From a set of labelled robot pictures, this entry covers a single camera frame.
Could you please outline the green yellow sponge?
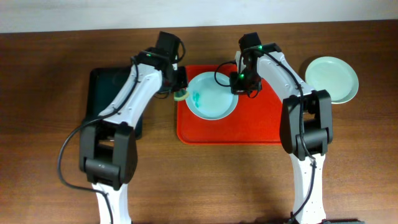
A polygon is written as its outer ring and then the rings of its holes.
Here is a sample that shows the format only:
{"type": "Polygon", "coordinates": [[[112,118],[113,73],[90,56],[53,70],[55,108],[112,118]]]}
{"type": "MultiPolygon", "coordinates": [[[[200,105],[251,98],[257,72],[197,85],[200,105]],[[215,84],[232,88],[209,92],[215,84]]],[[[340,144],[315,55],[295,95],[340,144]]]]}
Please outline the green yellow sponge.
{"type": "Polygon", "coordinates": [[[183,101],[186,100],[189,96],[189,92],[186,89],[181,89],[174,92],[174,100],[175,101],[183,101]]]}

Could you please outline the pale blue plate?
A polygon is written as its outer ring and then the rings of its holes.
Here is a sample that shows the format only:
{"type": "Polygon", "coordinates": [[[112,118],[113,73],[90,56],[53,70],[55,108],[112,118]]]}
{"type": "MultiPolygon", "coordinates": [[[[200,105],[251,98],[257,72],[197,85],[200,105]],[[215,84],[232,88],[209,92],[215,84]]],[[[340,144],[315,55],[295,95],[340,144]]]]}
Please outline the pale blue plate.
{"type": "Polygon", "coordinates": [[[239,97],[231,93],[229,77],[222,73],[204,72],[188,84],[188,109],[205,120],[219,120],[229,116],[237,107],[239,97]]]}

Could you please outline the pale green plate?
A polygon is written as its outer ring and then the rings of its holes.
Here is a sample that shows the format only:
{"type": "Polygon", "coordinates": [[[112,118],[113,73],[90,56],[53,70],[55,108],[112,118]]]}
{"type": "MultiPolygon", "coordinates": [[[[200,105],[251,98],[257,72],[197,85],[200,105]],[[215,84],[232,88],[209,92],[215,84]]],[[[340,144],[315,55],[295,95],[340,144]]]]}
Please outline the pale green plate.
{"type": "Polygon", "coordinates": [[[318,91],[326,90],[332,104],[351,101],[359,90],[355,70],[336,57],[324,56],[311,61],[305,71],[305,81],[318,91]]]}

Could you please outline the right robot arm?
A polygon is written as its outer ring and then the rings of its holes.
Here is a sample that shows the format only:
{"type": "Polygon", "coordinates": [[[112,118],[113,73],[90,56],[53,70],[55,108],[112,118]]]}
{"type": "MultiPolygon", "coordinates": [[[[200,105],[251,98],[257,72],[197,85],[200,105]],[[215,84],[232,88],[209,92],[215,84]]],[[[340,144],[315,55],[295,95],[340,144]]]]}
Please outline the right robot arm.
{"type": "Polygon", "coordinates": [[[258,94],[266,81],[282,103],[279,137],[292,161],[295,188],[288,222],[325,223],[322,172],[333,140],[331,96],[305,83],[277,44],[262,44],[255,32],[244,34],[238,44],[232,94],[258,94]]]}

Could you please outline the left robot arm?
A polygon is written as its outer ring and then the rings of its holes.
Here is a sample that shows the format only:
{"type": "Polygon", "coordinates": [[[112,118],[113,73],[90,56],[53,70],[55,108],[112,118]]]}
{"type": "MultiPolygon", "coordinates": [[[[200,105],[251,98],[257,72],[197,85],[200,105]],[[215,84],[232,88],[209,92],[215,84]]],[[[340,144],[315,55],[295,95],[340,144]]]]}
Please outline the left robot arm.
{"type": "Polygon", "coordinates": [[[160,32],[156,44],[123,70],[128,77],[116,96],[81,125],[79,168],[97,196],[101,223],[132,222],[127,190],[137,167],[136,126],[154,95],[186,89],[180,51],[185,46],[179,37],[160,32]]]}

